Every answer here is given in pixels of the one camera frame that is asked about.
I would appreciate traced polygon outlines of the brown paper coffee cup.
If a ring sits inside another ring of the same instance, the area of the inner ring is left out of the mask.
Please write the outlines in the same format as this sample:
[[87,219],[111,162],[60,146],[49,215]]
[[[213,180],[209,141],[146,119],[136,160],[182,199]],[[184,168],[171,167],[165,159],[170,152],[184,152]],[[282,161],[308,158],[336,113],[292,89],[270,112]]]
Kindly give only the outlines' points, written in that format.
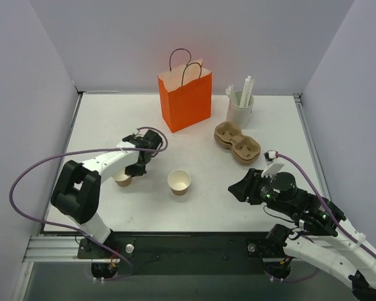
[[185,170],[174,170],[168,175],[167,184],[173,194],[183,196],[191,185],[191,177]]

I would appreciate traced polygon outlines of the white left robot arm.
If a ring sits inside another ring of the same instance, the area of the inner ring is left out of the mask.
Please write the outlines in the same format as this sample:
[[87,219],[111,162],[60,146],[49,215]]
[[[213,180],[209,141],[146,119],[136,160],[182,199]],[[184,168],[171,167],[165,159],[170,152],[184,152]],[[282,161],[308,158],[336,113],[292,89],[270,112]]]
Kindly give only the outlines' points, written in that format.
[[166,136],[155,128],[124,137],[113,149],[83,162],[70,160],[60,172],[51,195],[51,205],[68,216],[94,239],[92,250],[102,258],[112,255],[115,242],[111,229],[98,214],[101,185],[109,178],[118,181],[146,174],[146,165],[159,152],[166,150]]

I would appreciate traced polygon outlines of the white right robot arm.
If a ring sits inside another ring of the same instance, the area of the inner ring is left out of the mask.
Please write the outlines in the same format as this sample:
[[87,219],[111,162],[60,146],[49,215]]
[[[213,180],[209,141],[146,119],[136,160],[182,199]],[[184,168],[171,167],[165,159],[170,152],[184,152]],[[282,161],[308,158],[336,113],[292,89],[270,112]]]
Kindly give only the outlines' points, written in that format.
[[331,201],[298,188],[288,172],[250,169],[227,190],[286,215],[298,229],[274,225],[265,241],[269,254],[303,260],[350,287],[357,300],[376,300],[376,249]]

